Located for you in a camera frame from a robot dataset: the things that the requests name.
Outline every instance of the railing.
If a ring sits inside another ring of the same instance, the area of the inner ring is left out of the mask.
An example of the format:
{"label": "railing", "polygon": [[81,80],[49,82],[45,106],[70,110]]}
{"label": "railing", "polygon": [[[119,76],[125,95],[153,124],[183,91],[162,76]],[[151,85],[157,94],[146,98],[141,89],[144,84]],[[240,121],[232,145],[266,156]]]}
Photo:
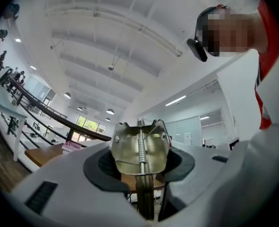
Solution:
{"label": "railing", "polygon": [[[9,76],[9,80],[11,84],[16,88],[16,90],[13,90],[12,88],[3,85],[9,93],[11,93],[12,97],[17,101],[17,105],[21,106],[35,121],[37,121],[39,124],[44,126],[46,129],[48,129],[50,132],[54,133],[55,135],[61,137],[62,139],[66,141],[72,141],[73,133],[76,131],[77,133],[82,133],[84,135],[87,135],[91,139],[98,139],[103,141],[109,141],[111,138],[102,134],[99,134],[97,132],[90,131],[88,129],[82,128],[70,121],[68,121],[65,115],[55,111],[48,107],[47,105],[43,104],[41,101],[39,101],[36,97],[31,95],[28,91],[26,91],[24,88],[22,88],[11,76]],[[55,131],[53,128],[49,127],[45,123],[43,123],[38,116],[47,117],[49,119],[54,119],[55,121],[65,125],[66,127],[70,128],[70,131],[67,135],[67,137],[61,135],[57,131]],[[18,127],[18,123],[16,122],[16,119],[11,117],[10,123],[6,121],[6,118],[4,115],[2,115],[3,119],[5,120],[6,124],[8,125],[8,132],[7,134],[12,133],[14,136],[14,130],[13,127]],[[29,125],[27,122],[25,122],[25,125],[38,137],[40,137],[44,142],[48,143],[49,145],[54,145],[54,143],[50,142],[47,138],[45,138],[43,135],[41,135],[36,129],[33,128],[33,126]],[[34,142],[31,137],[25,132],[22,131],[22,134],[37,148],[40,146]],[[29,149],[29,147],[20,140],[20,143],[26,148]]]}

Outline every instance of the ceiling light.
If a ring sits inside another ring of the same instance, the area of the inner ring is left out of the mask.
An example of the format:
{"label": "ceiling light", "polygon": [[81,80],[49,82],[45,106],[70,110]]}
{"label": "ceiling light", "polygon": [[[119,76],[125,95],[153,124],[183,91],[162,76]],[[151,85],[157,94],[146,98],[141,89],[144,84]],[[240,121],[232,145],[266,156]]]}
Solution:
{"label": "ceiling light", "polygon": [[70,93],[64,93],[64,96],[71,99],[71,94]]}
{"label": "ceiling light", "polygon": [[109,113],[109,114],[112,114],[112,115],[114,114],[114,111],[111,108],[107,109],[106,112]]}
{"label": "ceiling light", "polygon": [[187,97],[187,95],[182,96],[182,97],[180,97],[180,98],[178,98],[178,99],[174,100],[173,102],[170,102],[170,103],[166,104],[166,106],[169,106],[169,105],[171,105],[171,104],[174,104],[174,103],[176,103],[176,102],[178,102],[178,101],[180,101],[180,100],[184,99],[185,97]]}

